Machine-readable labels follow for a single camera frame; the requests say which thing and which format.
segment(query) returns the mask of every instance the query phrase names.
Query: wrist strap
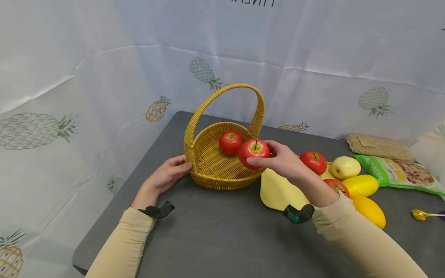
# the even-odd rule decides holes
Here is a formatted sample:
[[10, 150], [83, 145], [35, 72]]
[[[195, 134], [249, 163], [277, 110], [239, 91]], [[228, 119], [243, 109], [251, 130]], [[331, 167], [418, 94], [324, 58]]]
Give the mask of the wrist strap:
[[164, 218], [172, 210], [174, 210], [174, 205], [169, 201], [166, 201], [166, 203], [160, 208], [151, 205], [146, 207], [145, 210], [139, 211], [153, 218]]
[[312, 215], [314, 214], [314, 206], [311, 204], [305, 204], [301, 210], [297, 210], [291, 205], [288, 205], [283, 214], [287, 219], [294, 222], [295, 224], [300, 224], [307, 222], [312, 219]]

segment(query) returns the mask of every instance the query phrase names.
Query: spoon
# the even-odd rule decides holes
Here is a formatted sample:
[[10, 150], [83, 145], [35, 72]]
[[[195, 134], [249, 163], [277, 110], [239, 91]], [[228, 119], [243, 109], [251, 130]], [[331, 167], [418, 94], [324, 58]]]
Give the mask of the spoon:
[[442, 220], [445, 220], [445, 211], [441, 211], [441, 214], [429, 214], [425, 211], [421, 211], [421, 210], [412, 210], [411, 214], [414, 217], [414, 219], [419, 220], [419, 221], [426, 221], [427, 217], [430, 216], [439, 216]]

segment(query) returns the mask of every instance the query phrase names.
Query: yellow mango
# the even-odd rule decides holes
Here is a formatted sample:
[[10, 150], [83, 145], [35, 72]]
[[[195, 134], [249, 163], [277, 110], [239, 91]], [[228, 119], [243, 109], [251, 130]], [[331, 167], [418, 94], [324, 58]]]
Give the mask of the yellow mango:
[[382, 209], [373, 200], [359, 195], [351, 196], [356, 211], [365, 216], [380, 229], [386, 226], [386, 217]]
[[370, 175], [360, 175], [350, 177], [342, 181], [349, 191], [350, 196], [368, 197], [373, 195], [379, 189], [378, 180]]

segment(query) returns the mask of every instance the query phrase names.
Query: beige sleeve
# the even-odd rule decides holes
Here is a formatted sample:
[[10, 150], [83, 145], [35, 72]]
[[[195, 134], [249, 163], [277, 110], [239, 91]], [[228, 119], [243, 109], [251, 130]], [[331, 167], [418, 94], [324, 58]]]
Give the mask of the beige sleeve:
[[105, 242], [86, 278], [134, 278], [148, 234], [156, 219], [127, 209]]
[[316, 208], [312, 222], [365, 277], [427, 277], [390, 236], [354, 209], [349, 198], [341, 196], [332, 205]]

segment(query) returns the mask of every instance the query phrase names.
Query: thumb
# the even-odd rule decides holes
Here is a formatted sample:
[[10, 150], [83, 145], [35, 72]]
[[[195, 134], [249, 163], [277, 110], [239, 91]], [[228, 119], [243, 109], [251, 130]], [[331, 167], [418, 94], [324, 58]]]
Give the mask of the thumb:
[[247, 163], [257, 167], [271, 168], [273, 160], [274, 160], [273, 158], [249, 157], [247, 159]]
[[186, 172], [188, 172], [191, 168], [192, 168], [192, 163], [191, 163], [191, 162], [186, 162], [186, 163], [184, 163], [184, 164], [182, 164], [182, 165], [169, 167], [169, 168], [168, 168], [168, 174], [169, 174], [170, 176], [174, 176], [174, 175], [177, 175], [177, 174], [186, 173]]

